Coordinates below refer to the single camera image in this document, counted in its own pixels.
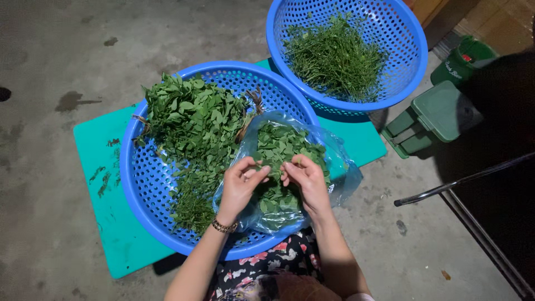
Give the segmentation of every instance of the concrete floor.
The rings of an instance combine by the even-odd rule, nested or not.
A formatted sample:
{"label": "concrete floor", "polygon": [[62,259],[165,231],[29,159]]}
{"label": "concrete floor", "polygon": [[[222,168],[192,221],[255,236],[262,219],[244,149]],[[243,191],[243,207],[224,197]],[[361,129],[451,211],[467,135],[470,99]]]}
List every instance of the concrete floor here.
{"label": "concrete floor", "polygon": [[[0,300],[158,300],[174,272],[113,280],[72,128],[142,99],[162,71],[269,57],[270,1],[8,1],[0,7]],[[438,63],[430,54],[429,70]],[[429,74],[414,93],[430,87]],[[411,97],[391,108],[391,120]],[[440,197],[433,158],[387,156],[335,213],[376,300],[516,300]],[[452,279],[446,281],[445,270]]]}

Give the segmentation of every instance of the blue plastic basket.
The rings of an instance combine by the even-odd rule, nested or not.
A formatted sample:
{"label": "blue plastic basket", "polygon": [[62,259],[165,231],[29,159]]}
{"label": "blue plastic basket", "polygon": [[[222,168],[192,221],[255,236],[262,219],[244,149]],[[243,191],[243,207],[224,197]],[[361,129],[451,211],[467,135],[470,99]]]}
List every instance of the blue plastic basket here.
{"label": "blue plastic basket", "polygon": [[[290,25],[307,27],[312,22],[325,24],[338,12],[351,12],[353,18],[366,18],[361,36],[375,42],[390,56],[380,76],[383,90],[377,102],[351,103],[315,91],[288,67],[283,41]],[[309,98],[315,109],[341,115],[391,107],[407,97],[420,83],[427,65],[427,42],[420,23],[401,0],[274,0],[267,15],[267,46],[282,76]]]}
{"label": "blue plastic basket", "polygon": [[[319,126],[318,118],[305,97],[288,81],[259,66],[231,61],[203,63],[177,72],[183,79],[200,73],[205,82],[217,82],[219,87],[235,91],[235,95],[260,85],[266,110],[283,110],[298,121]],[[147,116],[147,102],[143,100],[135,111],[136,115]],[[168,191],[175,182],[171,167],[155,155],[157,146],[149,141],[144,147],[134,147],[132,138],[137,137],[143,124],[130,120],[121,147],[121,183],[126,200],[135,217],[143,227],[164,245],[189,255],[199,238],[191,231],[173,231],[173,218],[169,217]],[[271,236],[261,232],[248,231],[241,236],[231,236],[221,258],[234,260],[261,253],[284,240],[286,236]]]}

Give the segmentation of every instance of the gold watch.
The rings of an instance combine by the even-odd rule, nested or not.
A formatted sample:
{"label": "gold watch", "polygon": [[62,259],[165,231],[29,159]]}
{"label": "gold watch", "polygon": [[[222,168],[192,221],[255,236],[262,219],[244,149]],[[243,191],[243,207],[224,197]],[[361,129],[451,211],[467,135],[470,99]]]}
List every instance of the gold watch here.
{"label": "gold watch", "polygon": [[225,225],[220,224],[216,220],[216,218],[214,217],[213,220],[212,220],[212,226],[214,228],[216,228],[216,230],[219,231],[219,232],[233,233],[236,230],[236,228],[238,227],[238,222],[236,221],[234,224],[232,224],[230,226],[225,226]]}

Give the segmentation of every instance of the floral skirt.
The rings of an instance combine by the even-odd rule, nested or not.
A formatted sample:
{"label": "floral skirt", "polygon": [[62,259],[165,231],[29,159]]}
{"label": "floral skirt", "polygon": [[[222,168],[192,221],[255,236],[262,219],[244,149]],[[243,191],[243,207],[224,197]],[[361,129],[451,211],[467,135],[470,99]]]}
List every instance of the floral skirt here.
{"label": "floral skirt", "polygon": [[216,267],[210,300],[271,300],[278,296],[271,276],[310,276],[323,283],[319,252],[312,228],[302,229],[272,249]]}

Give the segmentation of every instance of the forearm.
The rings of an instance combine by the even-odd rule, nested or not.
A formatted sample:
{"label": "forearm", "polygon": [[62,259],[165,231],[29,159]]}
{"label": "forearm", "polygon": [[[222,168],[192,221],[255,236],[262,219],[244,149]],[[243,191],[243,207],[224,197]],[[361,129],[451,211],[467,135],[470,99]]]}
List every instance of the forearm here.
{"label": "forearm", "polygon": [[227,241],[228,234],[209,226],[193,249],[165,294],[165,301],[202,300]]}
{"label": "forearm", "polygon": [[325,285],[340,297],[370,295],[366,279],[347,246],[331,210],[313,217]]}

